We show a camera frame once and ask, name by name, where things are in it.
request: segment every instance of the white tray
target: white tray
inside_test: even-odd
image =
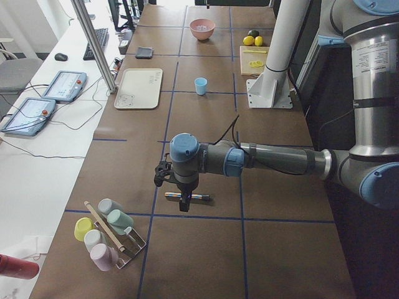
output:
[[[116,109],[154,109],[160,99],[162,69],[126,69],[123,72]]]

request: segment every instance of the blue joint cap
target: blue joint cap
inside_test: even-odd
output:
[[[321,47],[348,47],[344,38],[340,36],[321,36],[319,34],[317,43]]]
[[[374,16],[392,16],[399,13],[398,0],[353,0],[354,3],[368,14]]]
[[[244,151],[231,148],[224,158],[223,172],[225,176],[240,176],[244,167]]]
[[[381,165],[368,173],[360,183],[359,194],[380,209],[398,209],[399,162]]]
[[[174,162],[186,162],[198,152],[200,144],[195,136],[181,133],[170,141],[170,158]]]

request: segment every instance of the wooden cutting board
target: wooden cutting board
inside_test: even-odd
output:
[[[260,75],[263,70],[263,67],[251,67],[249,63],[251,61],[260,60],[264,64],[266,63],[266,53],[254,53],[254,51],[266,51],[269,52],[269,47],[256,47],[254,45],[241,45],[239,47],[239,60],[241,64],[241,75]]]

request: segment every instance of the white desk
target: white desk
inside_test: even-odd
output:
[[[96,14],[96,19],[93,21],[95,28],[109,28],[105,57],[111,65],[115,57],[122,58],[118,51],[119,41],[114,34],[113,24],[108,18],[105,6],[99,5],[95,12],[89,11],[89,13]],[[84,90],[88,89],[101,77],[101,74],[94,60],[83,61],[86,45],[87,39],[78,20],[72,21],[61,40],[32,78],[32,84],[49,84],[59,70],[74,70],[87,73],[88,80]],[[58,52],[67,54],[68,61],[55,61],[54,55]],[[73,128],[87,121],[100,108],[100,105],[93,101],[93,97],[103,107],[108,99],[108,89],[104,80],[99,82],[97,92],[96,86],[94,85],[76,101],[56,112],[52,120],[62,121]],[[17,99],[14,105],[18,107],[27,97],[39,96],[33,89],[29,89]],[[50,122],[35,137],[17,137],[4,133],[0,133],[0,136],[13,145],[34,154],[84,157],[101,114],[102,109],[79,130],[71,130],[64,125]],[[6,121],[7,118],[1,122],[1,128]],[[36,248],[26,248],[35,244],[35,242],[28,244],[23,242],[27,236],[49,236],[44,239],[51,240],[83,161],[83,158],[35,158],[5,142],[0,144],[0,253],[14,253],[16,257],[25,257],[28,251],[35,252],[36,250]],[[29,297],[36,279],[37,277],[30,281],[22,281],[0,277],[0,298],[11,298],[7,296],[10,296],[15,288],[18,292],[13,298]]]

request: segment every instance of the blue tape grid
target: blue tape grid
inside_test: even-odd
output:
[[[185,10],[185,17],[183,20],[183,24],[180,27],[176,26],[141,26],[139,27],[173,27],[173,28],[188,28],[184,26],[186,18],[187,18],[187,6]],[[233,29],[235,29],[232,25],[232,15],[231,15],[231,8],[229,8],[229,23],[230,27],[219,27],[221,29],[229,29],[231,33],[231,56],[216,56],[216,57],[230,57],[232,61],[234,61],[235,58],[238,58],[239,56],[234,56],[234,51],[233,51]],[[154,56],[177,56],[177,57],[187,57],[190,55],[181,55],[181,45],[182,45],[182,40],[183,40],[183,33],[184,30],[181,31],[181,37],[180,37],[180,46],[179,46],[179,52],[178,55],[160,55],[160,54],[155,54]],[[196,55],[196,57],[212,57],[212,56],[207,56],[207,55]],[[165,134],[164,134],[164,139],[162,141],[158,141],[163,144],[162,146],[162,153],[160,156],[160,159],[163,159],[163,155],[165,154],[165,146],[169,143],[168,140],[166,140],[167,133],[168,133],[168,127],[169,127],[169,122],[170,122],[170,116],[171,116],[171,111],[172,111],[172,104],[173,104],[173,98],[175,93],[181,93],[182,91],[176,91],[175,90],[175,85],[176,85],[176,77],[177,77],[177,72],[178,72],[178,67],[179,63],[176,63],[176,69],[175,69],[175,77],[173,79],[173,89],[172,90],[167,90],[167,91],[162,91],[163,93],[171,93],[171,100],[170,100],[170,106],[169,106],[169,111],[168,111],[168,118],[166,121],[166,127],[165,127]],[[215,94],[233,94],[234,95],[234,109],[235,111],[238,110],[238,95],[246,95],[246,93],[239,93],[236,91],[236,77],[233,73],[233,93],[229,92],[208,92],[208,93],[215,93]],[[109,138],[94,138],[93,141],[108,141],[108,142],[126,142],[126,139],[109,139]],[[274,145],[274,146],[287,146],[287,147],[293,147],[293,148],[313,148],[311,145],[304,145],[304,146],[298,146],[298,145]],[[148,249],[150,247],[150,237],[151,237],[151,229],[152,229],[152,224],[153,224],[153,219],[156,217],[161,217],[161,218],[184,218],[184,219],[212,219],[212,220],[220,220],[220,221],[240,221],[241,222],[241,234],[242,234],[242,247],[243,247],[243,269],[244,269],[244,289],[245,289],[245,298],[249,298],[249,293],[248,293],[248,273],[247,273],[247,253],[246,253],[246,238],[245,238],[245,223],[246,222],[252,222],[252,221],[257,221],[257,222],[291,222],[291,223],[310,223],[310,224],[334,224],[334,221],[323,221],[323,220],[300,220],[300,219],[270,219],[270,218],[249,218],[244,216],[244,196],[243,196],[243,185],[241,178],[239,178],[239,198],[240,198],[240,207],[241,207],[241,215],[240,217],[215,217],[215,216],[193,216],[193,215],[173,215],[173,214],[155,214],[155,206],[156,206],[156,200],[157,200],[157,194],[158,194],[158,188],[155,188],[154,192],[154,198],[153,198],[153,204],[152,204],[152,209],[151,209],[151,214],[147,213],[127,213],[128,215],[131,216],[144,216],[144,217],[149,217],[150,218],[150,225],[148,228],[148,234],[147,234],[147,247],[144,251],[144,258],[143,258],[143,265],[142,265],[142,271],[140,274],[140,283],[138,287],[138,293],[137,293],[137,299],[140,299],[141,294],[142,294],[142,286],[143,286],[143,279],[144,279],[144,273],[145,273],[145,267],[146,267],[146,262],[147,262],[147,255],[148,255]],[[65,212],[70,212],[70,213],[90,213],[89,211],[84,211],[84,210],[71,210],[71,209],[66,209]]]

